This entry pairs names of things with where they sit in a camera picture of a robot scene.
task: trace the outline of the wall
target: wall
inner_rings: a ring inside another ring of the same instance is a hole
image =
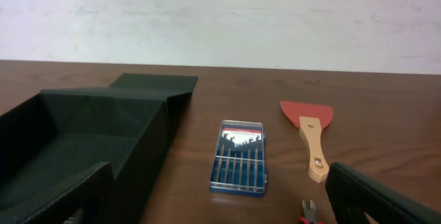
[[[0,0],[0,58],[441,74],[441,0]]]

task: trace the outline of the wooden handle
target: wooden handle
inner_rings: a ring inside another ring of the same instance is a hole
[[[329,166],[326,163],[320,145],[322,126],[319,118],[300,116],[300,137],[309,154],[308,175],[317,183],[328,177]]]

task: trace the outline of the table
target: table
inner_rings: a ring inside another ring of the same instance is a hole
[[[305,147],[280,100],[332,106],[322,134],[328,163],[346,163],[441,212],[441,76],[0,61],[0,113],[42,88],[107,86],[122,72],[199,76],[141,223],[296,223],[302,199],[316,203],[323,223],[335,223],[325,184],[308,178]],[[209,192],[224,119],[264,125],[262,198]]]

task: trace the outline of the red blade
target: red blade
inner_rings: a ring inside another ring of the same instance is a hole
[[[280,106],[285,116],[297,128],[300,127],[300,116],[319,118],[322,128],[325,128],[334,115],[332,108],[326,105],[280,101]]]

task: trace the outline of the blue plastic case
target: blue plastic case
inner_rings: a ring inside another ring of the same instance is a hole
[[[262,123],[222,121],[209,188],[213,192],[263,196],[267,184]]]

